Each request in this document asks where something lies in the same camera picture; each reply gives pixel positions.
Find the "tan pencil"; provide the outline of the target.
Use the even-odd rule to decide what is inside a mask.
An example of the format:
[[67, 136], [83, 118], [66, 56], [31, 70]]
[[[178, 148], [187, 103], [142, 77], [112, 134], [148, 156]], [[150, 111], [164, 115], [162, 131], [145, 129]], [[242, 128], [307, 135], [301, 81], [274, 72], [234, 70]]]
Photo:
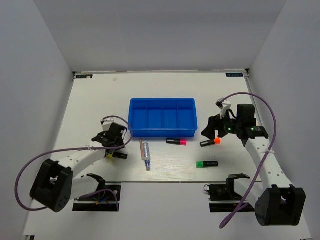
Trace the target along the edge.
[[142, 139], [141, 139], [141, 138], [139, 139], [139, 145], [140, 145], [141, 160], [143, 160], [143, 161], [144, 161], [143, 141], [142, 141]]

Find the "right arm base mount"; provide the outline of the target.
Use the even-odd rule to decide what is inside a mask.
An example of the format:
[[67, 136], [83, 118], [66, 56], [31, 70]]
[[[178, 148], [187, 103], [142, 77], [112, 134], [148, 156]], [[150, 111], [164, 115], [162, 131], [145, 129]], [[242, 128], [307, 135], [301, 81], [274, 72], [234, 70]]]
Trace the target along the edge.
[[235, 192], [235, 180], [248, 179], [246, 174], [231, 174], [224, 184], [209, 183], [203, 187], [206, 194], [209, 195], [210, 213], [232, 213], [239, 205], [242, 196]]

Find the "right corner label sticker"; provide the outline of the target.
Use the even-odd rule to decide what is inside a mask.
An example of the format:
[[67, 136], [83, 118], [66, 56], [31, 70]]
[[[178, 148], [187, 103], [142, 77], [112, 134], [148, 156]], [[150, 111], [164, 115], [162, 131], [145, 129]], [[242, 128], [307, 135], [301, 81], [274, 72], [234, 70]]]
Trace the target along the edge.
[[227, 72], [226, 74], [227, 78], [243, 78], [243, 73], [240, 72]]

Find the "blue divided plastic bin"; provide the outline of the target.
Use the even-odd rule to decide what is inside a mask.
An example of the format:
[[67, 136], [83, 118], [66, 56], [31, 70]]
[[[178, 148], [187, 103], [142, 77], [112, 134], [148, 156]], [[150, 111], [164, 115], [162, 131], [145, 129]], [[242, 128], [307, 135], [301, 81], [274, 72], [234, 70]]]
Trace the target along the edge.
[[128, 123], [135, 138], [193, 138], [198, 130], [193, 98], [133, 98]]

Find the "pink cap black highlighter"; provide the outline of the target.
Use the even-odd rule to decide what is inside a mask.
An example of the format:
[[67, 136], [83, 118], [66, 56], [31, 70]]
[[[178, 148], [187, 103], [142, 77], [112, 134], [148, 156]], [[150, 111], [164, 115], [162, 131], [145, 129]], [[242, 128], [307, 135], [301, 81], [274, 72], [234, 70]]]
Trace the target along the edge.
[[178, 145], [178, 146], [186, 146], [187, 140], [186, 139], [173, 139], [173, 138], [167, 138], [166, 139], [167, 144], [171, 145]]

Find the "corner label sticker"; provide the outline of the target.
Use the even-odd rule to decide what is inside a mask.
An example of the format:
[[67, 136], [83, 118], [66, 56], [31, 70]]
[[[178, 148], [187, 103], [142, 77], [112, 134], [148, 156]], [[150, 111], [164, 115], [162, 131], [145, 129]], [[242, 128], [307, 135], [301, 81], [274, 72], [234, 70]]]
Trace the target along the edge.
[[227, 72], [226, 74], [227, 78], [243, 78], [243, 73], [240, 72]]
[[92, 79], [93, 75], [92, 74], [77, 74], [75, 76], [76, 79]]

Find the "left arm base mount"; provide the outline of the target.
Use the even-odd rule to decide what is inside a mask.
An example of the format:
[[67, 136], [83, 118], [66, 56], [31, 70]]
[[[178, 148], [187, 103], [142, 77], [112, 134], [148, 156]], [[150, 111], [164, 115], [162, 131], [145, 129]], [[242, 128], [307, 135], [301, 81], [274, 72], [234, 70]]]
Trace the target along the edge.
[[106, 184], [104, 191], [93, 196], [76, 199], [73, 202], [73, 212], [118, 212], [121, 200], [121, 184]]

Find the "green cap black highlighter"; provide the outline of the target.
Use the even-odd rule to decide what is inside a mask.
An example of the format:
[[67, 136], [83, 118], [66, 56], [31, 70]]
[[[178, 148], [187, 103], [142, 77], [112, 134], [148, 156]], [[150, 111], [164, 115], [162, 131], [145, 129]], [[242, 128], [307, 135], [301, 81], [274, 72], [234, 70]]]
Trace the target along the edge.
[[211, 167], [218, 167], [219, 163], [217, 161], [197, 161], [196, 168], [211, 168]]

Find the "pale yellow pen tube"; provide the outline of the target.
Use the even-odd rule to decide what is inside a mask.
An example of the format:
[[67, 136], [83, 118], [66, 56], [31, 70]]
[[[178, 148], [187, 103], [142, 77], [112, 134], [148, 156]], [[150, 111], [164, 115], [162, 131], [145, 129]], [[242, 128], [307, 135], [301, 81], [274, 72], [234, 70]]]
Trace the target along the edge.
[[112, 154], [109, 154], [105, 157], [105, 159], [111, 164], [111, 165], [115, 165], [115, 162], [114, 162], [114, 158], [113, 158], [113, 155]]

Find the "yellow cap black highlighter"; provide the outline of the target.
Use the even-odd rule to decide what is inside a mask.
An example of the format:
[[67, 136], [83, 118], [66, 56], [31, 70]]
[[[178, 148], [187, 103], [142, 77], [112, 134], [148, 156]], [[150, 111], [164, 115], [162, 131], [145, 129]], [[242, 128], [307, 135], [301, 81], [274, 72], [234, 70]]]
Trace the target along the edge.
[[121, 152], [114, 152], [112, 154], [107, 155], [108, 158], [117, 158], [117, 159], [124, 159], [126, 160], [128, 158], [128, 155]]

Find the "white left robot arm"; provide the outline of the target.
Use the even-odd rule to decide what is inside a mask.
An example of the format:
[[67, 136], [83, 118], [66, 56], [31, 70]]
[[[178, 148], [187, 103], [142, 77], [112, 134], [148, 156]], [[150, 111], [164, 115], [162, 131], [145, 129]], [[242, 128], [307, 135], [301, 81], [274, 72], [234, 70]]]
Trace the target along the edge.
[[70, 200], [105, 196], [106, 181], [99, 175], [79, 174], [95, 162], [124, 148], [127, 128], [115, 122], [104, 123], [103, 131], [84, 150], [60, 159], [44, 161], [30, 190], [30, 197], [50, 210], [60, 212]]

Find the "orange cap black highlighter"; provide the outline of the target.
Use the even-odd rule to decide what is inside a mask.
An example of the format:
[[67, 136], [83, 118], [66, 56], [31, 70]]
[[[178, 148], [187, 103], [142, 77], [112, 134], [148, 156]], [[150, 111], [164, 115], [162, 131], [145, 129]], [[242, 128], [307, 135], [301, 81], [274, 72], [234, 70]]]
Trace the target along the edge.
[[209, 146], [213, 146], [213, 145], [218, 145], [220, 143], [221, 143], [221, 139], [220, 138], [215, 138], [215, 139], [202, 141], [199, 144], [203, 148], [203, 147], [209, 147]]

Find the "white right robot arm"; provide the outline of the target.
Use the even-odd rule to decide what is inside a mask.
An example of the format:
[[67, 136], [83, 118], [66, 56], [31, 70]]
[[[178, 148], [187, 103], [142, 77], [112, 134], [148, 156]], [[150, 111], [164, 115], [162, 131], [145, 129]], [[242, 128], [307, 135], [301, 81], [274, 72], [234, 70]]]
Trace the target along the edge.
[[228, 134], [236, 135], [259, 171], [261, 183], [252, 183], [244, 173], [231, 174], [225, 184], [204, 186], [210, 201], [240, 201], [245, 198], [239, 208], [253, 207], [261, 226], [297, 226], [306, 201], [305, 191], [293, 186], [269, 149], [269, 135], [263, 126], [257, 125], [255, 107], [239, 104], [236, 114], [228, 101], [218, 103], [218, 107], [221, 112], [208, 119], [208, 125], [201, 133], [208, 140], [201, 142], [200, 146], [213, 145]]

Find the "left corner label sticker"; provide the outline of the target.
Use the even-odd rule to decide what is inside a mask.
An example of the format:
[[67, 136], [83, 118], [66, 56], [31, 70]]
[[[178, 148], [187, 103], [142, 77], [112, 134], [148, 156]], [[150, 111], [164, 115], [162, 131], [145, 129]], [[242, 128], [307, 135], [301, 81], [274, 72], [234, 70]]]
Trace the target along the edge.
[[92, 74], [77, 74], [75, 76], [76, 79], [92, 79], [93, 75]]

